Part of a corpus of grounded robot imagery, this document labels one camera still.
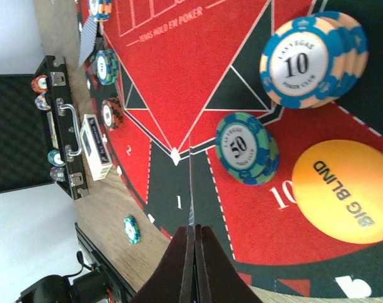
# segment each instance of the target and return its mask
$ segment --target wooden floor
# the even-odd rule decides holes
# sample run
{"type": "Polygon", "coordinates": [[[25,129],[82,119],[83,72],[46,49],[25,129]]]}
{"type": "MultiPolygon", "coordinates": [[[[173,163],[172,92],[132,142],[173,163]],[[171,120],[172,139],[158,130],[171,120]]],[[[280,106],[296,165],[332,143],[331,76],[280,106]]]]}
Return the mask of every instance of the wooden floor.
{"type": "MultiPolygon", "coordinates": [[[[76,68],[80,42],[74,0],[33,2],[45,54],[65,57],[71,92],[80,117],[92,114],[85,72],[83,68],[76,68]]],[[[106,179],[94,182],[87,163],[85,167],[90,195],[74,202],[78,225],[138,291],[155,270],[169,241],[139,209],[115,169],[106,179]],[[123,227],[124,218],[129,214],[136,217],[142,232],[142,241],[136,245],[129,243],[123,227]]],[[[311,299],[253,289],[264,302],[383,302],[383,299],[311,299]]]]}

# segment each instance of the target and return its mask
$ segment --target black chip holder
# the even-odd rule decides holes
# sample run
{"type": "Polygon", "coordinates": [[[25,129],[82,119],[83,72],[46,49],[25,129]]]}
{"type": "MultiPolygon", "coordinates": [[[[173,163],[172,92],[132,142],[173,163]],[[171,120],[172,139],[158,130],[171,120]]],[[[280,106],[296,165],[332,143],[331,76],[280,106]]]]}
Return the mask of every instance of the black chip holder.
{"type": "MultiPolygon", "coordinates": [[[[89,192],[81,156],[80,125],[72,105],[64,58],[62,56],[45,56],[33,77],[40,74],[47,76],[48,90],[45,98],[51,106],[61,160],[66,164],[66,181],[57,183],[76,200],[87,196],[89,192]]],[[[47,116],[43,115],[43,117],[44,125],[49,133],[47,146],[52,149],[51,130],[48,127],[47,116]]]]}

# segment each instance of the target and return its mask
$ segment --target blue poker chip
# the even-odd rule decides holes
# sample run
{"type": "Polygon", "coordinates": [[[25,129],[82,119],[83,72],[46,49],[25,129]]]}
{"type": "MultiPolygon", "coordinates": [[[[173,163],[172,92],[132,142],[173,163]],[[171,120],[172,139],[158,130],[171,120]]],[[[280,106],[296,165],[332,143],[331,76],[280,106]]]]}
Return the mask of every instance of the blue poker chip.
{"type": "Polygon", "coordinates": [[[234,112],[216,128],[216,154],[224,168],[236,180],[258,185],[270,154],[267,131],[252,115],[234,112]]]}
{"type": "Polygon", "coordinates": [[[137,244],[141,242],[141,230],[133,216],[128,216],[124,219],[124,228],[128,236],[129,242],[137,244]]]}
{"type": "Polygon", "coordinates": [[[112,49],[106,49],[105,51],[107,52],[107,55],[110,57],[111,65],[112,65],[113,69],[118,70],[119,69],[119,61],[118,61],[117,54],[112,49]]]}
{"type": "Polygon", "coordinates": [[[259,182],[258,185],[267,183],[275,176],[275,173],[278,169],[278,164],[280,162],[280,153],[278,151],[278,145],[274,137],[268,131],[267,136],[269,141],[270,153],[266,168],[263,170],[261,175],[256,178],[259,182]]]}
{"type": "Polygon", "coordinates": [[[118,77],[118,62],[111,59],[108,50],[100,50],[96,54],[97,78],[102,85],[115,83],[118,77]]]}
{"type": "Polygon", "coordinates": [[[346,90],[344,91],[344,93],[346,93],[355,85],[355,83],[357,83],[365,71],[368,63],[368,42],[365,30],[361,24],[356,21],[356,19],[347,14],[340,13],[339,11],[323,11],[321,13],[317,13],[316,16],[334,19],[346,27],[350,33],[351,41],[353,42],[356,50],[356,60],[353,74],[351,75],[348,85],[346,86],[346,90]]]}
{"type": "Polygon", "coordinates": [[[51,150],[47,155],[47,160],[50,162],[53,166],[56,167],[62,167],[65,166],[65,162],[61,160],[61,154],[59,153],[59,150],[51,150]]]}
{"type": "Polygon", "coordinates": [[[110,19],[110,15],[111,13],[104,13],[102,17],[100,17],[99,21],[107,21],[108,19],[110,19]]]}
{"type": "Polygon", "coordinates": [[[338,31],[317,17],[282,25],[260,59],[261,83],[270,98],[291,109],[329,96],[343,77],[345,53],[338,31]]]}
{"type": "Polygon", "coordinates": [[[344,63],[344,72],[343,77],[337,84],[336,88],[330,93],[330,97],[337,97],[340,98],[342,95],[345,94],[347,89],[350,87],[352,75],[354,72],[354,64],[356,59],[356,51],[355,51],[355,45],[354,41],[351,38],[350,32],[346,27],[344,27],[340,22],[328,18],[325,16],[321,16],[320,13],[315,14],[314,16],[318,16],[319,18],[322,18],[323,20],[329,22],[336,28],[338,31],[341,41],[343,42],[344,47],[344,53],[345,53],[345,63],[344,63]]]}

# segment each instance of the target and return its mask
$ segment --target las vegas poker chip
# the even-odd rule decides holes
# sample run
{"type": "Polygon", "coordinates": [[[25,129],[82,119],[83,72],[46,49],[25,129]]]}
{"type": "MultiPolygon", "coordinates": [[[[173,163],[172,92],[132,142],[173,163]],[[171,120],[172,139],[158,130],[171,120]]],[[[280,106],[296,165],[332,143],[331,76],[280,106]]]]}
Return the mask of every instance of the las vegas poker chip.
{"type": "Polygon", "coordinates": [[[132,244],[137,244],[141,242],[141,231],[139,229],[138,223],[133,216],[128,216],[124,220],[124,228],[128,236],[129,242],[132,244]]]}
{"type": "Polygon", "coordinates": [[[261,172],[260,177],[257,178],[258,185],[265,184],[269,182],[274,176],[278,169],[278,164],[280,162],[280,152],[278,150],[278,145],[273,137],[268,131],[267,131],[267,137],[269,141],[269,158],[266,163],[266,167],[261,172]]]}
{"type": "Polygon", "coordinates": [[[316,16],[327,17],[338,21],[348,29],[351,35],[356,50],[356,59],[352,79],[346,89],[346,91],[348,91],[357,83],[358,79],[361,78],[368,63],[368,43],[365,30],[356,19],[338,11],[323,11],[317,13],[316,16]]]}
{"type": "Polygon", "coordinates": [[[270,154],[264,126],[252,115],[234,112],[218,124],[215,136],[218,158],[236,180],[248,185],[263,181],[270,154]]]}
{"type": "Polygon", "coordinates": [[[118,76],[118,62],[112,59],[107,50],[100,50],[96,55],[97,78],[102,85],[115,83],[118,76]]]}
{"type": "Polygon", "coordinates": [[[106,129],[113,131],[120,128],[124,120],[124,112],[118,97],[108,98],[102,102],[102,117],[106,129]]]}
{"type": "Polygon", "coordinates": [[[32,81],[32,89],[36,93],[45,93],[47,91],[47,76],[44,74],[41,74],[40,76],[36,77],[32,81]]]}
{"type": "Polygon", "coordinates": [[[111,14],[111,1],[88,0],[89,17],[95,21],[107,21],[111,14]]]}
{"type": "Polygon", "coordinates": [[[343,76],[345,53],[338,31],[317,17],[282,25],[260,59],[260,77],[273,101],[292,109],[310,107],[335,89],[343,76]]]}
{"type": "Polygon", "coordinates": [[[45,94],[41,93],[37,96],[37,98],[34,100],[34,104],[36,108],[39,110],[50,110],[51,106],[47,103],[47,99],[45,98],[45,94]]]}
{"type": "Polygon", "coordinates": [[[61,154],[59,150],[51,150],[47,155],[48,162],[53,166],[62,167],[65,166],[65,162],[61,160],[61,154]]]}
{"type": "Polygon", "coordinates": [[[106,49],[105,50],[107,55],[110,57],[111,60],[111,65],[113,69],[119,69],[119,62],[118,62],[118,57],[117,54],[114,52],[112,49],[106,49]]]}
{"type": "Polygon", "coordinates": [[[66,181],[65,167],[55,167],[55,166],[51,167],[50,176],[51,176],[52,180],[55,180],[57,182],[66,181]]]}
{"type": "Polygon", "coordinates": [[[340,22],[328,17],[320,18],[332,24],[332,26],[334,26],[337,29],[341,37],[341,41],[343,42],[345,53],[343,77],[341,78],[341,81],[339,81],[339,83],[337,84],[336,88],[329,95],[330,97],[338,98],[344,95],[344,93],[347,91],[346,88],[348,88],[352,74],[354,72],[354,64],[356,59],[355,46],[353,40],[351,39],[350,32],[340,22]]]}

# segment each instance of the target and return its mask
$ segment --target white wall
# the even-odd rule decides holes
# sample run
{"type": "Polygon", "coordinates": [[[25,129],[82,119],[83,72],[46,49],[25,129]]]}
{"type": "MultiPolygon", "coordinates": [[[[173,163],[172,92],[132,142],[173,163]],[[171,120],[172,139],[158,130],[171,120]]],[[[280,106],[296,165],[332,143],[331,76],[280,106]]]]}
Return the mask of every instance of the white wall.
{"type": "Polygon", "coordinates": [[[43,58],[32,0],[0,0],[0,74],[32,74],[43,58]]]}
{"type": "Polygon", "coordinates": [[[77,272],[71,198],[57,185],[0,194],[0,302],[47,275],[77,272]]]}

